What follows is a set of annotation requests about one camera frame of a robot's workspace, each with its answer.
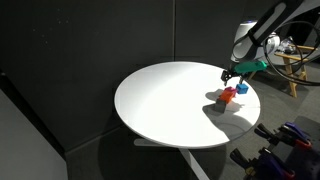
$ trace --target floor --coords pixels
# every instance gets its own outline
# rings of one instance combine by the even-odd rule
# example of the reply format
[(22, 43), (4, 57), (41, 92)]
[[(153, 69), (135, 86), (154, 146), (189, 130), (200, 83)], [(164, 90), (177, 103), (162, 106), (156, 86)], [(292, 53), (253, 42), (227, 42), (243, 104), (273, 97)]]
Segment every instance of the floor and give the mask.
[[(319, 81), (320, 64), (307, 67), (309, 80)], [(298, 98), (289, 95), (288, 82), (268, 73), (257, 73), (249, 84), (261, 102), (258, 123), (276, 129), (286, 121), (308, 119), (320, 123), (320, 87), (297, 86)], [(69, 180), (196, 180), (198, 179), (178, 151), (168, 147), (136, 147), (137, 138), (125, 126), (96, 138), (66, 154)], [(268, 143), (254, 134), (253, 128), (226, 145), (191, 150), (210, 179), (242, 179), (244, 170), (229, 154), (238, 148), (247, 158), (257, 157)]]

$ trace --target dark wall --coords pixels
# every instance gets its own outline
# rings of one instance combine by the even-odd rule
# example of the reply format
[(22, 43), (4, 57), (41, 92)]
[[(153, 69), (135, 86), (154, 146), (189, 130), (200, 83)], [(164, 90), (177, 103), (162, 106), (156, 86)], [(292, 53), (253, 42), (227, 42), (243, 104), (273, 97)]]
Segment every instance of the dark wall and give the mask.
[(121, 124), (112, 116), (113, 91), (128, 74), (172, 61), (173, 55), (176, 60), (194, 56), (187, 60), (225, 67), (239, 23), (248, 16), (260, 17), (269, 3), (1, 2), (0, 68), (70, 150)]
[(274, 2), (177, 0), (176, 59), (227, 68), (239, 24), (259, 19)]
[(1, 3), (1, 68), (66, 150), (121, 122), (112, 91), (172, 56), (171, 0)]

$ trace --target white round table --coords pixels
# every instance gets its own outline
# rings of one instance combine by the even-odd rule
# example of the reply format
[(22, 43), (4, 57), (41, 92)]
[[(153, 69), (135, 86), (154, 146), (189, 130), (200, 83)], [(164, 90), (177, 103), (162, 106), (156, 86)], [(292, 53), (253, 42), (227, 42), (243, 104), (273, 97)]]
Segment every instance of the white round table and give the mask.
[[(119, 85), (114, 99), (116, 110), (127, 127), (157, 144), (180, 150), (225, 144), (256, 123), (260, 101), (244, 82), (249, 87), (246, 94), (236, 94), (224, 113), (212, 110), (225, 88), (220, 79), (222, 71), (195, 62), (148, 66)], [(238, 83), (239, 77), (232, 78), (227, 87), (235, 88)]]

